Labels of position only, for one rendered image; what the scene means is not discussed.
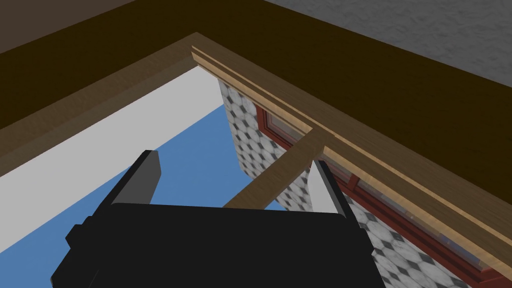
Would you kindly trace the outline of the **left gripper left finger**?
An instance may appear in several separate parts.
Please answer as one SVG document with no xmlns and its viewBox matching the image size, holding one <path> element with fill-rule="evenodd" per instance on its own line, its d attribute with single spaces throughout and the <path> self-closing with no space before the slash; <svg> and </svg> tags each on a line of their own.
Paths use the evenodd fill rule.
<svg viewBox="0 0 512 288">
<path fill-rule="evenodd" d="M 149 204 L 161 179 L 161 174 L 159 152 L 145 150 L 101 204 Z"/>
</svg>

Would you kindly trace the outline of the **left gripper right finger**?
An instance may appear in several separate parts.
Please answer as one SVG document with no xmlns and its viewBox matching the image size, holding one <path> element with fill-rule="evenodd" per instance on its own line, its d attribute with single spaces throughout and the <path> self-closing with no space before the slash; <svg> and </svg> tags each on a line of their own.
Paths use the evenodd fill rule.
<svg viewBox="0 0 512 288">
<path fill-rule="evenodd" d="M 307 179 L 312 210 L 315 213 L 341 214 L 347 220 L 356 220 L 334 174 L 323 160 L 314 160 Z"/>
</svg>

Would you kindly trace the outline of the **red framed window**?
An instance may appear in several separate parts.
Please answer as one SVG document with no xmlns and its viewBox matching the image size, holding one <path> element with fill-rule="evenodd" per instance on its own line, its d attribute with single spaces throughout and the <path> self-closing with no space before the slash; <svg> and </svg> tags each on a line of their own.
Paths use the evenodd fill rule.
<svg viewBox="0 0 512 288">
<path fill-rule="evenodd" d="M 507 279 L 477 259 L 441 232 L 415 217 L 383 193 L 364 182 L 358 174 L 321 156 L 334 174 L 342 192 L 367 209 L 432 260 L 440 261 L 442 268 L 453 273 L 472 288 L 512 288 Z"/>
</svg>

